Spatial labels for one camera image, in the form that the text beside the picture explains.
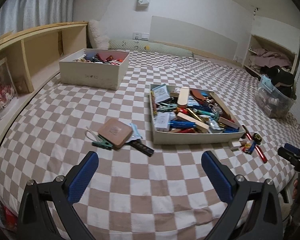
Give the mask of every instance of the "wooden bed frame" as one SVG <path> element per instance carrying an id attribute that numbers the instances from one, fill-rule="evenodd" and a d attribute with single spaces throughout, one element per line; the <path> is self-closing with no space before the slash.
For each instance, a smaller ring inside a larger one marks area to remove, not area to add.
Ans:
<path id="1" fill-rule="evenodd" d="M 19 98 L 0 120 L 0 145 L 13 121 L 28 102 L 56 74 L 59 60 L 87 48 L 88 22 L 39 26 L 0 37 L 0 59 L 7 57 Z"/>

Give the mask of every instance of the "checkered bedsheet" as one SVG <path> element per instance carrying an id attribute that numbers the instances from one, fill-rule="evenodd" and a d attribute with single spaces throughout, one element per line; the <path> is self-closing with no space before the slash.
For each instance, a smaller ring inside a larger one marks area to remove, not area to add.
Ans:
<path id="1" fill-rule="evenodd" d="M 215 91 L 241 124 L 262 136 L 268 163 L 227 144 L 153 145 L 148 85 L 156 82 Z M 205 150 L 214 150 L 221 163 L 248 180 L 272 178 L 278 191 L 294 174 L 276 151 L 286 142 L 300 147 L 300 125 L 292 115 L 267 118 L 253 99 L 257 86 L 258 80 L 242 69 L 140 52 L 130 54 L 117 91 L 62 84 L 57 75 L 21 112 L 2 143 L 0 199 L 17 214 L 29 179 L 52 181 L 92 150 L 99 155 L 99 168 L 74 208 L 96 239 L 203 238 L 226 208 L 201 167 Z M 154 156 L 130 146 L 119 151 L 92 147 L 85 127 L 96 131 L 110 117 L 136 124 Z M 53 205 L 50 210 L 67 237 Z"/>

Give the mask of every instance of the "metal bolt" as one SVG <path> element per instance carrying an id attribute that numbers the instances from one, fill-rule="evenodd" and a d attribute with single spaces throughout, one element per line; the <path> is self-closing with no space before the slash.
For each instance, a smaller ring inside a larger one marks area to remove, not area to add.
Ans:
<path id="1" fill-rule="evenodd" d="M 266 179 L 266 183 L 268 185 L 273 185 L 273 180 L 272 179 Z"/>
<path id="2" fill-rule="evenodd" d="M 244 181 L 244 176 L 238 175 L 236 176 L 237 181 L 243 182 Z"/>
<path id="3" fill-rule="evenodd" d="M 34 184 L 34 180 L 33 179 L 28 180 L 28 182 L 27 182 L 28 186 L 32 186 L 33 184 Z"/>
<path id="4" fill-rule="evenodd" d="M 63 176 L 63 175 L 59 175 L 56 177 L 57 182 L 62 182 L 64 179 L 65 179 L 65 176 Z"/>

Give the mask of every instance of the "red pen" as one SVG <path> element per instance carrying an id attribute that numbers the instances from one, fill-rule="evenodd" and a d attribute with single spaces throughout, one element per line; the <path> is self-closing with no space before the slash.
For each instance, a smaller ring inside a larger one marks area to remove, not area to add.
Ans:
<path id="1" fill-rule="evenodd" d="M 247 129 L 244 125 L 243 125 L 242 127 L 243 127 L 244 130 L 246 131 L 246 135 L 247 135 L 248 139 L 249 139 L 249 140 L 252 140 L 252 136 L 251 136 L 251 134 L 249 133 L 248 129 Z M 266 156 L 263 154 L 263 152 L 262 152 L 260 146 L 259 146 L 259 145 L 256 145 L 256 146 L 255 146 L 255 149 L 256 149 L 258 155 L 260 156 L 261 160 L 263 161 L 263 163 L 267 163 L 268 160 L 267 160 Z"/>

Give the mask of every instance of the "small white box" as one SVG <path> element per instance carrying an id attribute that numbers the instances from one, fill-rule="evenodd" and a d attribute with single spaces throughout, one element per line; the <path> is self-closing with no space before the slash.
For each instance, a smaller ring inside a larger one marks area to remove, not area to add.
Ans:
<path id="1" fill-rule="evenodd" d="M 76 62 L 83 54 L 88 57 L 96 53 L 105 60 L 109 56 L 121 59 L 120 65 Z M 117 90 L 129 66 L 129 53 L 108 49 L 82 49 L 59 61 L 61 82 L 74 85 Z"/>
<path id="2" fill-rule="evenodd" d="M 151 84 L 151 89 L 160 86 L 160 84 Z M 175 86 L 168 86 L 168 92 L 173 92 L 176 88 Z M 151 108 L 151 117 L 152 117 L 152 133 L 153 133 L 153 143 L 154 144 L 170 144 L 170 145 L 179 145 L 179 144 L 210 144 L 210 143 L 228 143 L 233 139 L 239 139 L 244 133 L 245 130 L 239 124 L 237 118 L 231 114 L 228 107 L 222 102 L 222 100 L 215 94 L 213 91 L 209 90 L 199 90 L 206 94 L 212 94 L 214 98 L 218 100 L 218 104 L 225 110 L 227 113 L 230 113 L 231 119 L 234 120 L 236 124 L 239 125 L 239 132 L 235 133 L 170 133 L 170 132 L 160 132 L 157 131 L 154 127 L 153 120 L 153 108 L 152 104 L 150 104 Z M 152 102 L 151 93 L 149 93 L 150 102 Z"/>

